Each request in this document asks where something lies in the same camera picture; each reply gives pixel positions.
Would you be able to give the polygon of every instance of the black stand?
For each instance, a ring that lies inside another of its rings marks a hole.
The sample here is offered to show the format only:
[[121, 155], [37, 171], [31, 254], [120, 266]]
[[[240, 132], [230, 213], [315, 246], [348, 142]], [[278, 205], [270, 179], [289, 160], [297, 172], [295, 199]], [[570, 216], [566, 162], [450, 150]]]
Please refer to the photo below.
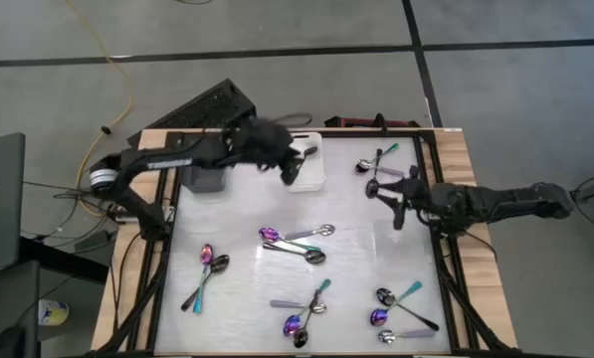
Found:
[[25, 238], [19, 239], [19, 246], [19, 263], [35, 260], [44, 269], [51, 269], [73, 277], [106, 284], [107, 266]]

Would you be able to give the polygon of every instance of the floor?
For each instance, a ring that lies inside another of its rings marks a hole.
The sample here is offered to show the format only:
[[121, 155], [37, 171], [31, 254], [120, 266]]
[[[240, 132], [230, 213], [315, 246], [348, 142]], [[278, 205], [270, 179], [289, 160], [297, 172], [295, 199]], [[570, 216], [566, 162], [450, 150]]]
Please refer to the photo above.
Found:
[[[75, 3], [113, 55], [144, 55], [123, 65], [134, 111], [94, 159], [230, 78], [268, 117], [307, 111], [321, 124], [380, 111], [461, 127], [481, 185], [550, 181], [571, 189], [594, 175], [594, 0]], [[409, 3], [413, 17], [404, 11]], [[316, 50], [287, 56], [301, 48]], [[74, 185], [99, 127], [126, 105], [124, 82], [96, 64], [99, 57], [65, 2], [0, 0], [0, 135], [26, 134], [26, 180]], [[55, 193], [25, 187], [24, 230], [58, 226], [71, 203]], [[78, 211], [61, 235], [95, 223]], [[575, 214], [508, 220], [491, 231], [519, 346], [594, 357], [594, 226]], [[109, 253], [89, 255], [104, 262]], [[44, 274], [41, 291], [60, 279]], [[63, 330], [41, 332], [57, 335], [43, 342], [43, 356], [88, 349], [100, 296], [100, 287], [78, 280], [52, 295], [74, 316]]]

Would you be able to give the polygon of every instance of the white table surface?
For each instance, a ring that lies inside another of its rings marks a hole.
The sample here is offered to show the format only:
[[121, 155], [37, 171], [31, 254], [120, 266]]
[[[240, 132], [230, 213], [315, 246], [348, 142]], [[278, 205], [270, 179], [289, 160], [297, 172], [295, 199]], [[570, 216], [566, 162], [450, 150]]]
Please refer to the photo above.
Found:
[[[191, 193], [181, 187], [158, 326], [156, 354], [199, 353], [417, 353], [449, 352], [429, 230], [408, 213], [402, 231], [392, 228], [393, 213], [364, 194], [373, 173], [358, 175], [359, 158], [371, 159], [377, 148], [400, 148], [381, 160], [382, 166], [408, 171], [416, 164], [410, 138], [324, 138], [325, 174], [318, 192], [289, 193], [279, 172], [259, 173], [239, 165], [227, 173], [227, 189], [217, 194]], [[397, 178], [379, 174], [380, 182]], [[257, 231], [273, 227], [281, 233], [332, 224], [336, 232], [300, 243], [321, 247], [327, 260], [320, 266], [304, 258], [267, 251]], [[207, 284], [201, 314], [180, 305], [196, 288], [202, 271], [199, 252], [211, 244], [215, 255], [230, 256], [230, 265]], [[327, 312], [312, 315], [309, 340], [302, 349], [283, 336], [283, 324], [297, 310], [271, 308], [271, 299], [308, 303], [314, 290], [330, 278], [321, 296]], [[382, 327], [369, 315], [382, 308], [379, 287], [401, 294], [415, 280], [423, 287], [402, 303], [441, 326], [432, 338], [381, 343], [378, 332], [426, 328], [394, 307]]]

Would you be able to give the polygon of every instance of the yellow cable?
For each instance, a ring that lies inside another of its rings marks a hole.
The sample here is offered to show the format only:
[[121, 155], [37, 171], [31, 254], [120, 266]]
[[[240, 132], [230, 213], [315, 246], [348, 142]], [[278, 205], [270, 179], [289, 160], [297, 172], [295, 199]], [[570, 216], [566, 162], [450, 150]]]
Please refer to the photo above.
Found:
[[[119, 115], [119, 117], [116, 118], [113, 122], [111, 122], [107, 126], [108, 128], [113, 129], [115, 126], [119, 125], [126, 118], [126, 116], [130, 113], [130, 111], [133, 107], [133, 84], [132, 84], [130, 78], [128, 77], [128, 75], [126, 74], [126, 72], [118, 64], [116, 64], [113, 60], [110, 59], [110, 55], [108, 54], [106, 47], [102, 43], [101, 38], [99, 37], [98, 33], [96, 33], [96, 30], [94, 30], [94, 27], [91, 25], [89, 20], [87, 20], [87, 17], [85, 17], [85, 15], [80, 12], [80, 10], [76, 7], [76, 5], [71, 0], [67, 0], [67, 5], [69, 5], [69, 7], [78, 15], [78, 17], [80, 18], [80, 22], [82, 22], [82, 24], [87, 28], [87, 30], [91, 33], [91, 35], [93, 35], [93, 37], [96, 39], [96, 41], [98, 42], [99, 49], [104, 54], [106, 61], [109, 62], [113, 67], [115, 67], [115, 69], [121, 73], [121, 75], [124, 77], [124, 80], [126, 81], [126, 86], [128, 87], [128, 104], [126, 105], [126, 108], [124, 109], [124, 111]], [[87, 162], [89, 162], [89, 158], [91, 157], [91, 154], [93, 153], [94, 149], [98, 145], [99, 140], [103, 136], [104, 136], [104, 133], [100, 133], [98, 135], [98, 138], [96, 138], [96, 140], [93, 142], [93, 144], [91, 144], [89, 151], [87, 151], [87, 154], [83, 158], [82, 163], [80, 164], [80, 169], [78, 170], [78, 178], [76, 179], [76, 188], [80, 188], [80, 182], [82, 181], [82, 175], [85, 172], [85, 166], [87, 165]], [[91, 209], [89, 209], [85, 205], [84, 202], [82, 202], [80, 200], [79, 200], [79, 202], [80, 202], [80, 205], [83, 207], [83, 209], [85, 209], [89, 214], [97, 216], [97, 217], [104, 216], [104, 213], [96, 213], [96, 212], [92, 211]]]

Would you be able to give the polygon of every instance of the wooden table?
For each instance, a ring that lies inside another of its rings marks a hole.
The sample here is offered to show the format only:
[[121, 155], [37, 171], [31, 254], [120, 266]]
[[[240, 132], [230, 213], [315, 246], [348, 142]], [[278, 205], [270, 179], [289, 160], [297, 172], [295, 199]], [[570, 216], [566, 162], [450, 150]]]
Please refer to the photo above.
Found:
[[[326, 131], [326, 128], [306, 128], [306, 131]], [[379, 130], [367, 128], [335, 128], [333, 130]], [[395, 129], [390, 130], [416, 130], [416, 129]], [[472, 169], [472, 163], [467, 150], [465, 136], [460, 129], [437, 128], [434, 129], [436, 133], [436, 140], [438, 146], [439, 157], [443, 169], [445, 182], [453, 182], [458, 184], [476, 185], [476, 178]], [[199, 132], [199, 129], [148, 129], [142, 132], [140, 148], [158, 148], [163, 147], [166, 134], [168, 131], [185, 131], [185, 132]], [[428, 175], [433, 178], [432, 162], [428, 157], [429, 150], [424, 150], [426, 154], [426, 165]], [[167, 176], [167, 185], [164, 197], [170, 195], [173, 187], [173, 172]], [[159, 177], [158, 172], [142, 173], [137, 176], [131, 187], [133, 190], [141, 195], [146, 201], [152, 201], [155, 196], [155, 187]], [[136, 224], [124, 225], [120, 228], [113, 251], [112, 266], [115, 272], [115, 283], [117, 284], [119, 278], [119, 267], [124, 257], [126, 248], [131, 239], [137, 234], [138, 227]], [[489, 231], [486, 225], [475, 225], [470, 228], [470, 232], [478, 237], [491, 243]], [[123, 277], [121, 297], [118, 306], [118, 316], [120, 322], [124, 320], [126, 315], [135, 303], [135, 295], [137, 292], [137, 282], [141, 271], [142, 259], [146, 241], [136, 240], [131, 246], [130, 251], [126, 255]], [[485, 320], [487, 325], [495, 332], [495, 334], [504, 343], [509, 346], [515, 346], [515, 336], [513, 327], [508, 315], [508, 308], [506, 307], [506, 300], [504, 299], [504, 292], [502, 290], [502, 282], [497, 271], [497, 264], [494, 260], [493, 253], [484, 245], [467, 236], [459, 239], [460, 253], [463, 261], [463, 268], [469, 290], [470, 301], [476, 308], [480, 316]], [[161, 244], [158, 243], [155, 248], [156, 252], [161, 250]], [[154, 272], [158, 263], [158, 255], [153, 258], [151, 266], [151, 274]], [[146, 347], [146, 336], [148, 325], [150, 323], [151, 303], [146, 306], [140, 321], [139, 335], [137, 338], [137, 349], [144, 349]], [[464, 316], [458, 304], [452, 300], [454, 307], [454, 314], [456, 317], [456, 325], [461, 347], [467, 347], [467, 331], [464, 324]], [[99, 309], [98, 324], [92, 342], [92, 349], [97, 349], [104, 345], [112, 335], [113, 327], [113, 298], [110, 275], [106, 280], [106, 287]]]

